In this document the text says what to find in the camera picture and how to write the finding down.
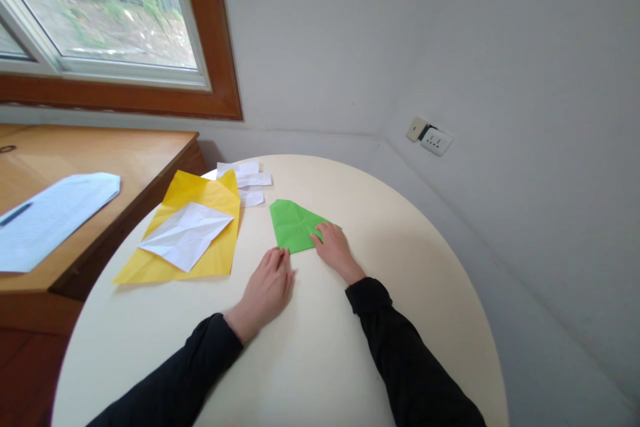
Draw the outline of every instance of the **window glass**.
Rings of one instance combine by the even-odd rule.
[[[24,1],[63,56],[196,68],[179,0]]]

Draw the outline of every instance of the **right hand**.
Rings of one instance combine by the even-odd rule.
[[[367,276],[362,267],[353,259],[349,251],[347,237],[340,227],[331,222],[323,222],[316,227],[322,233],[322,240],[311,234],[315,251],[325,263],[334,269],[349,285]]]

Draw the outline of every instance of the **window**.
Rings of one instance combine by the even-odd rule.
[[[0,101],[241,119],[223,0],[0,0],[0,20]]]
[[[26,60],[29,57],[12,38],[9,32],[0,25],[0,58]]]

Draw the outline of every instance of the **power socket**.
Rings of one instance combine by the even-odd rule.
[[[427,133],[425,133],[425,137],[420,142],[420,145],[435,153],[438,157],[442,157],[452,141],[453,137],[443,131],[439,131],[437,128],[431,127],[427,130]]]

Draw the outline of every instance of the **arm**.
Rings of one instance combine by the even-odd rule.
[[[233,309],[200,322],[184,347],[89,427],[193,425],[208,391],[238,358],[243,344],[284,310],[293,277],[289,251],[269,250]]]
[[[485,423],[474,405],[422,342],[413,324],[392,306],[387,289],[366,276],[336,226],[313,236],[320,257],[350,285],[347,298],[360,317],[369,349],[387,387],[398,426],[473,426]]]

